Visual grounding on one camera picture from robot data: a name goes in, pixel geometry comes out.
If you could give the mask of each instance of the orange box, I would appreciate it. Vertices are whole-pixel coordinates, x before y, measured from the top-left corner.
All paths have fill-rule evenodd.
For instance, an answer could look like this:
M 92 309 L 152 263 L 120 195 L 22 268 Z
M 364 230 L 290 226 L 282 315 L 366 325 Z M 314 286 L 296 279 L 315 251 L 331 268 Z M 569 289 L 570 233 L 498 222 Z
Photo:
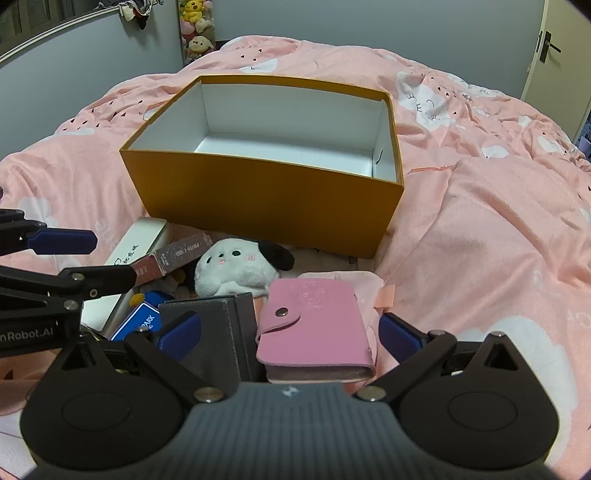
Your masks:
M 204 75 L 121 148 L 151 216 L 372 258 L 404 182 L 389 94 Z

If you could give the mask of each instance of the pink wallet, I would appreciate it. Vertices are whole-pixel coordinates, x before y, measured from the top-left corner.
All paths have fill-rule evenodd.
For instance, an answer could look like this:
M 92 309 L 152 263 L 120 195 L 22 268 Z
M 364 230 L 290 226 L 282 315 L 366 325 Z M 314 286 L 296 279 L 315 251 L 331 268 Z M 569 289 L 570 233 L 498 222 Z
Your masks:
M 280 278 L 269 290 L 256 357 L 273 383 L 358 382 L 374 363 L 351 283 Z

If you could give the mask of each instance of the gray wall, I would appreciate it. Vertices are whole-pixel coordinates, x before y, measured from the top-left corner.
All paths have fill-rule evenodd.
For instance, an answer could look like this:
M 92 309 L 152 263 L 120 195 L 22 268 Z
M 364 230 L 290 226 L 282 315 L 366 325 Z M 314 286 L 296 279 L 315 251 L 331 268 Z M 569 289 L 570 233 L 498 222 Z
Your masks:
M 36 41 L 0 63 L 0 159 L 54 133 L 115 84 L 183 67 L 176 0 L 145 30 L 111 11 Z
M 217 0 L 216 36 L 385 48 L 520 97 L 544 0 Z

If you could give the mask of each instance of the plush toy hanging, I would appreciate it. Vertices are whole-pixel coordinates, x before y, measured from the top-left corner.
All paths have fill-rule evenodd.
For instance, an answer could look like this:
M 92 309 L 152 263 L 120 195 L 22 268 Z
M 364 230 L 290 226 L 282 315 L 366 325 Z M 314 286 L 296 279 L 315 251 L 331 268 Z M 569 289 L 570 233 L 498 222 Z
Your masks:
M 197 262 L 195 292 L 199 297 L 252 293 L 267 295 L 278 270 L 294 266 L 291 252 L 273 242 L 226 238 L 215 243 Z

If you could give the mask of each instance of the pink duvet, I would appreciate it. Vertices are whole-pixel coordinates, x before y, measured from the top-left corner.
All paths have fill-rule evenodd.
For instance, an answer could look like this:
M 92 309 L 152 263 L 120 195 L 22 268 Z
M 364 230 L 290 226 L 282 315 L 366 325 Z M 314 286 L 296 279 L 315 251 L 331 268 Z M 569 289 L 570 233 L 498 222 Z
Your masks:
M 501 92 L 386 50 L 245 37 L 176 74 L 138 77 L 0 163 L 1 208 L 96 232 L 88 257 L 21 252 L 5 265 L 57 273 L 102 264 L 145 214 L 118 150 L 197 74 L 273 73 L 383 89 L 395 103 L 406 190 L 376 256 L 394 310 L 460 339 L 504 330 L 554 401 L 548 464 L 591 467 L 591 165 L 546 116 Z M 18 418 L 52 354 L 0 360 L 0 479 L 32 467 Z M 394 361 L 378 352 L 378 370 Z

